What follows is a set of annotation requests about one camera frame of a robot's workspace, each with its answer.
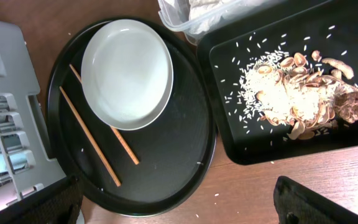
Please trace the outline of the food scraps and rice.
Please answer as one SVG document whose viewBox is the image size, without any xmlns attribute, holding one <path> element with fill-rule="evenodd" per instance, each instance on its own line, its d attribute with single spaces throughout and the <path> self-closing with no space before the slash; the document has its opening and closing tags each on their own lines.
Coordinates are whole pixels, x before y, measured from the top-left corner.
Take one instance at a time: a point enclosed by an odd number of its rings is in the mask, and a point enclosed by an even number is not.
<svg viewBox="0 0 358 224">
<path fill-rule="evenodd" d="M 235 143 L 271 148 L 358 126 L 358 64 L 333 34 L 269 27 L 211 49 Z"/>
</svg>

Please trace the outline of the round black serving tray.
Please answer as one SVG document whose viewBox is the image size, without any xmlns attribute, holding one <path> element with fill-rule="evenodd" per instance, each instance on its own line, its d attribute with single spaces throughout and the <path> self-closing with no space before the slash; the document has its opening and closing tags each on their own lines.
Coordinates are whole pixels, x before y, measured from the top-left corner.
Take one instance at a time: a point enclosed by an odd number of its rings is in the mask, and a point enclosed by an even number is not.
<svg viewBox="0 0 358 224">
<path fill-rule="evenodd" d="M 147 217 L 183 203 L 200 185 L 216 145 L 216 125 L 201 70 L 188 46 L 168 29 L 151 27 L 173 60 L 173 91 L 151 125 L 122 136 L 139 159 L 135 165 L 112 130 L 86 103 L 69 64 L 79 67 L 87 43 L 107 24 L 101 20 L 75 34 L 60 52 L 48 84 L 50 143 L 67 175 L 83 183 L 85 197 L 121 215 Z M 60 93 L 62 87 L 121 181 L 117 187 Z"/>
</svg>

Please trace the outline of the wooden chopstick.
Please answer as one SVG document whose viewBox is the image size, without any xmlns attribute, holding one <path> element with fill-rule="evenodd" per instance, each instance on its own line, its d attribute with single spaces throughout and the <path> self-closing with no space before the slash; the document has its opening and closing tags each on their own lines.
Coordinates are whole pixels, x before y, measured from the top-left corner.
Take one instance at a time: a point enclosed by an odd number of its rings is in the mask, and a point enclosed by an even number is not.
<svg viewBox="0 0 358 224">
<path fill-rule="evenodd" d="M 82 84 L 81 77 L 80 77 L 79 73 L 76 71 L 75 67 L 72 64 L 69 64 L 69 67 L 70 67 L 71 71 L 73 72 L 74 76 L 79 81 L 79 83 Z M 125 139 L 122 137 L 120 132 L 116 128 L 112 127 L 112 126 L 110 126 L 110 128 L 111 128 L 112 132 L 114 133 L 114 135 L 119 140 L 119 142 L 121 143 L 122 147 L 126 150 L 126 152 L 129 155 L 129 157 L 132 159 L 133 163 L 135 165 L 138 165 L 139 160 L 138 160 L 137 156 L 134 154 L 132 149 L 129 147 L 128 143 L 126 143 Z"/>
<path fill-rule="evenodd" d="M 109 175 L 111 176 L 111 178 L 113 179 L 115 185 L 117 187 L 121 186 L 121 181 L 119 180 L 118 176 L 116 175 L 116 173 L 114 172 L 114 170 L 112 169 L 111 165 L 109 164 L 108 160 L 106 159 L 106 157 L 104 156 L 104 154 L 102 153 L 102 150 L 100 149 L 100 147 L 98 146 L 97 142 L 95 141 L 94 137 L 92 136 L 92 134 L 90 133 L 89 129 L 87 128 L 87 126 L 85 125 L 84 121 L 82 120 L 80 114 L 77 112 L 75 106 L 73 105 L 73 103 L 71 102 L 71 100 L 69 99 L 68 95 L 66 94 L 65 90 L 60 86 L 60 93 L 62 94 L 62 96 L 64 97 L 65 101 L 67 102 L 68 106 L 71 109 L 71 112 L 74 114 L 77 122 L 80 124 L 82 130 L 84 131 L 86 137 L 88 138 L 89 142 L 91 143 L 93 149 L 95 150 L 95 152 L 97 153 L 98 157 L 100 158 L 101 162 L 103 163 L 103 165 L 105 166 L 106 170 L 108 171 Z"/>
</svg>

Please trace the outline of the grey round plate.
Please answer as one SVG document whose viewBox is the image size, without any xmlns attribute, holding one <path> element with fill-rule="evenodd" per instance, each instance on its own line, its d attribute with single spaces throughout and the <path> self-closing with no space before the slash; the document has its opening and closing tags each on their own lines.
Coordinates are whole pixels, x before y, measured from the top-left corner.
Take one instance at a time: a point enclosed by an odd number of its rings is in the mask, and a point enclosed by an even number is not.
<svg viewBox="0 0 358 224">
<path fill-rule="evenodd" d="M 173 62 L 166 43 L 150 26 L 133 19 L 109 22 L 92 36 L 80 75 L 93 113 L 123 131 L 153 123 L 173 89 Z"/>
</svg>

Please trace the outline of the grey plastic dishwasher rack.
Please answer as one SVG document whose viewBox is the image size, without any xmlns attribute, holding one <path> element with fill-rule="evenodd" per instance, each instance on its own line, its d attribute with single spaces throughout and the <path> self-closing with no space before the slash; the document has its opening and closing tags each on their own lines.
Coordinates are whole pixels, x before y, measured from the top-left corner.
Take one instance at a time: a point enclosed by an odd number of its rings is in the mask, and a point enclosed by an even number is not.
<svg viewBox="0 0 358 224">
<path fill-rule="evenodd" d="M 0 211 L 66 176 L 50 149 L 39 93 L 20 28 L 0 22 L 0 150 L 7 165 L 0 173 Z M 27 164 L 14 170 L 10 156 L 20 152 Z"/>
</svg>

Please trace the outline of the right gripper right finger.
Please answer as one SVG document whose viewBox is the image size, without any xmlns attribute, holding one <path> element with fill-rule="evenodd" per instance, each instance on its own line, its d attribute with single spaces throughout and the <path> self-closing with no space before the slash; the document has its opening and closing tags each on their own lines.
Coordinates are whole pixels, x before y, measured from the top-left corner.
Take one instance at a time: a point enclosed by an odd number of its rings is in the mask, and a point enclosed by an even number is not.
<svg viewBox="0 0 358 224">
<path fill-rule="evenodd" d="M 358 223 L 358 214 L 286 176 L 277 179 L 273 203 L 280 224 Z"/>
</svg>

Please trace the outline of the white paper waste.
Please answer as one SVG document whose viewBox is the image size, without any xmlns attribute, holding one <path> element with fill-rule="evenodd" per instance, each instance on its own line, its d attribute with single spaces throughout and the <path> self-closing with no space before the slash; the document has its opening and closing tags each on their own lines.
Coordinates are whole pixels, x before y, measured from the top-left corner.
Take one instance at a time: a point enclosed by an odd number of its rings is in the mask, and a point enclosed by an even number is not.
<svg viewBox="0 0 358 224">
<path fill-rule="evenodd" d="M 174 32 L 200 34 L 216 27 L 222 19 L 235 18 L 245 1 L 166 1 L 158 0 L 164 26 Z"/>
</svg>

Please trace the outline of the black rectangular tray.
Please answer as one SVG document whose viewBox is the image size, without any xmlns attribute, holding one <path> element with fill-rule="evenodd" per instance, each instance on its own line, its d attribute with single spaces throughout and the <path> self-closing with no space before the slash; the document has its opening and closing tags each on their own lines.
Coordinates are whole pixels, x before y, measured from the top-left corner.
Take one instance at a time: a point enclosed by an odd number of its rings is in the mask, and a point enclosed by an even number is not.
<svg viewBox="0 0 358 224">
<path fill-rule="evenodd" d="M 258 59 L 319 50 L 350 65 L 358 86 L 358 1 L 284 1 L 206 34 L 197 58 L 215 122 L 231 161 L 270 162 L 358 146 L 358 121 L 337 119 L 309 140 L 291 140 L 288 125 L 272 126 L 247 94 L 246 72 Z"/>
</svg>

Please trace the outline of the clear plastic waste bin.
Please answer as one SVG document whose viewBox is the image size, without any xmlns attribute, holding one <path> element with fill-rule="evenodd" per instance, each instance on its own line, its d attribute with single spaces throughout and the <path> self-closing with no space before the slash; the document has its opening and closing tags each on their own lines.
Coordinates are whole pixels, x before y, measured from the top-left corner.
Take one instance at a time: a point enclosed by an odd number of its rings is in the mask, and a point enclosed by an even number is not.
<svg viewBox="0 0 358 224">
<path fill-rule="evenodd" d="M 163 25 L 184 33 L 193 45 L 207 33 L 257 12 L 277 6 L 282 0 L 158 0 Z"/>
</svg>

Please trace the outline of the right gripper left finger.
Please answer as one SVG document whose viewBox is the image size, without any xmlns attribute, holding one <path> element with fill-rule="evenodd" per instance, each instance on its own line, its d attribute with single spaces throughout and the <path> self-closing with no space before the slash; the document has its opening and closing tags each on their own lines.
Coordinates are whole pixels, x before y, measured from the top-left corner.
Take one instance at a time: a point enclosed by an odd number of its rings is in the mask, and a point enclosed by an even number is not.
<svg viewBox="0 0 358 224">
<path fill-rule="evenodd" d="M 83 201 L 83 183 L 65 177 L 0 211 L 0 224 L 75 224 Z"/>
</svg>

